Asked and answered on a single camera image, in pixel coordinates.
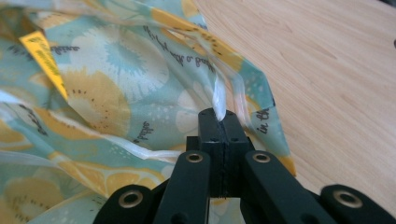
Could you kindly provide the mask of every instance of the hole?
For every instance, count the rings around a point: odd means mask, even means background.
[[[253,159],[257,162],[268,162],[271,160],[267,155],[261,153],[255,154]]]
[[[190,154],[187,155],[187,161],[189,162],[200,162],[202,161],[204,158],[200,155],[200,154]]]
[[[128,190],[119,198],[119,205],[123,208],[132,208],[143,201],[143,194],[139,190]]]
[[[363,202],[360,198],[346,190],[336,190],[332,196],[337,202],[350,208],[360,208],[363,206]]]
[[[301,221],[305,224],[319,224],[318,219],[310,214],[302,214]]]
[[[137,200],[137,195],[135,195],[135,194],[127,195],[127,196],[124,198],[124,201],[125,201],[126,203],[133,203],[133,202],[135,202],[136,200]]]
[[[189,219],[184,213],[177,213],[171,217],[172,224],[186,224],[188,221]]]

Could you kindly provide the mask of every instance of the wooden table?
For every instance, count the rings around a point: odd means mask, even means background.
[[[195,0],[268,77],[298,180],[396,217],[396,8],[376,0]]]

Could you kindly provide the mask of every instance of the metal ring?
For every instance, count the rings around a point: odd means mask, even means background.
[[[343,195],[346,195],[351,200],[348,201],[348,200],[344,199]],[[363,206],[363,202],[361,201],[360,198],[356,197],[354,194],[349,193],[348,191],[343,190],[343,189],[336,190],[332,194],[332,196],[335,198],[335,200],[337,200],[337,202],[339,202],[347,207],[350,207],[350,208],[360,208]]]
[[[132,202],[128,202],[125,200],[130,195],[136,196],[136,199],[133,200]],[[143,201],[143,194],[139,190],[134,190],[134,189],[126,191],[119,198],[119,204],[123,208],[135,207],[139,205],[142,201]]]
[[[253,159],[254,159],[255,161],[257,161],[257,162],[262,162],[262,163],[265,163],[265,162],[268,162],[268,161],[271,160],[271,158],[270,158],[269,156],[267,156],[267,155],[265,155],[265,154],[262,154],[262,153],[256,153],[256,154],[254,154],[254,155],[253,155]]]
[[[203,156],[197,153],[192,153],[186,156],[187,161],[189,162],[200,162],[204,159]]]

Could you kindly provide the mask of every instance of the patterned fabric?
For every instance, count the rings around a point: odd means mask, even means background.
[[[42,31],[64,99],[19,41]],[[91,223],[112,192],[172,173],[197,115],[234,111],[294,173],[268,82],[191,0],[0,0],[2,223]],[[237,200],[210,223],[241,223]]]

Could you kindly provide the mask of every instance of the black clamp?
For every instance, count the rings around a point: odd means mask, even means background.
[[[247,224],[396,223],[364,194],[342,185],[320,196],[304,189],[271,153],[255,150],[236,117],[199,113],[199,136],[187,138],[172,176],[150,190],[130,185],[111,195],[94,224],[203,224],[210,198],[240,198]]]

